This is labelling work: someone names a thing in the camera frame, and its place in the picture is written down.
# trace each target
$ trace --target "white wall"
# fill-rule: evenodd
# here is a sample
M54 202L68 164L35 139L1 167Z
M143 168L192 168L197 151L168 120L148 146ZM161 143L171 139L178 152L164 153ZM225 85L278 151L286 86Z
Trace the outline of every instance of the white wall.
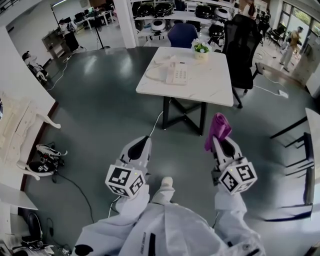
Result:
M271 14L270 27L273 29L276 29L278 27L280 14L282 10L282 4L283 4L283 0L270 1L270 6L269 6L270 14Z
M58 2L58 0L50 0L50 2L54 4ZM85 7L81 7L80 0L67 0L53 7L53 11L58 21L68 17L73 20L77 13L83 12L90 7L91 5L88 0Z
M42 42L49 31L55 30L58 24L51 11L48 0L41 1L31 12L16 18L7 29L14 27L9 33L11 40L20 56L26 51L37 56L37 63L44 65L52 56Z
M135 48L138 41L138 39L136 38L137 33L135 32L136 27L134 26L135 24L132 21L131 15L129 13L127 0L116 0L113 2L125 47L127 49Z
M13 99L28 97L32 99L37 107L48 114L55 100L42 87L26 64L21 59L7 29L0 27L0 91ZM6 114L6 106L3 106L3 114ZM25 141L20 149L20 160L26 162L35 138L42 125L37 118L32 127L29 128ZM0 182L15 189L20 189L23 175L16 169L4 169L0 166Z
M17 2L14 6L0 15L0 27L7 26L15 18L41 1L42 0L21 0Z

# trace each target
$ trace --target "telephone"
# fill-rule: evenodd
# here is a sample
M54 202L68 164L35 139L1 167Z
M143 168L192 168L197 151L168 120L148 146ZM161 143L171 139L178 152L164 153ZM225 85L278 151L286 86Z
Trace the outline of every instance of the telephone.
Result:
M185 86L188 83L188 65L183 62L171 62L165 82L168 85Z

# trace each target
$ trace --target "window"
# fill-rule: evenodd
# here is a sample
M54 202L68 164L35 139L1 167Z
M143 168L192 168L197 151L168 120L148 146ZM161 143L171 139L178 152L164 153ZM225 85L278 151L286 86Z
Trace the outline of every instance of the window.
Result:
M288 26L289 22L289 15L282 13L281 14L281 19L280 19L280 24L282 24L284 27Z
M287 3L284 3L283 4L283 7L282 7L282 10L287 13L287 14L290 14L291 13L291 5L290 4L287 4Z
M297 17L300 21L302 21L304 24L310 26L311 23L311 17L303 12L302 10L299 10L297 8L293 9L293 15Z
M320 37L320 23L316 20L313 21L312 32L314 32L318 37Z

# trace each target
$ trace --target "sneaker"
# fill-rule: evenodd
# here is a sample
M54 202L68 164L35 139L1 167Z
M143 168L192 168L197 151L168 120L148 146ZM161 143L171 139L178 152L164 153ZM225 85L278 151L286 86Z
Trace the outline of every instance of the sneaker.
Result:
M174 180L172 179L172 177L164 177L161 181L161 186L172 187L173 184Z

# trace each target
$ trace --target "blue chair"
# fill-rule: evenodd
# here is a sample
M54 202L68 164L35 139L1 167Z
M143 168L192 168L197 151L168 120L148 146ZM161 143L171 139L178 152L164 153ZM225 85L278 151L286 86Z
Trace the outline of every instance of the blue chair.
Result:
M168 33L171 47L191 48L191 43L198 38L198 33L194 25L188 23L175 24Z

